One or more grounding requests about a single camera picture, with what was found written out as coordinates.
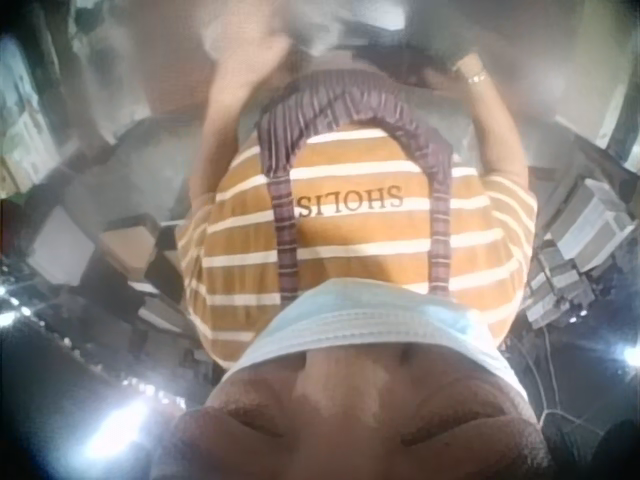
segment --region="orange and white striped shirt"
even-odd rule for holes
[[[280,311],[273,210],[255,136],[218,192],[178,232],[189,313],[212,357],[235,362]],[[307,142],[291,171],[300,290],[331,278],[384,281],[428,293],[429,182],[379,129]],[[535,197],[454,162],[451,278],[497,343],[518,311],[535,231]]]

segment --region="nose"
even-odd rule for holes
[[[299,438],[290,478],[380,476],[384,391],[395,358],[395,349],[382,346],[307,353],[294,390]]]

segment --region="ceiling light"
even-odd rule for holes
[[[640,347],[627,347],[624,350],[624,359],[632,367],[640,368]]]
[[[87,455],[96,459],[109,458],[124,451],[138,439],[147,414],[148,409],[142,402],[113,412],[89,441]]]
[[[0,313],[0,328],[5,328],[11,325],[18,314],[16,312]]]

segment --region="surgical mask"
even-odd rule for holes
[[[451,348],[527,394],[476,312],[452,300],[387,283],[334,279],[300,296],[256,338],[233,368],[317,348],[413,343]]]

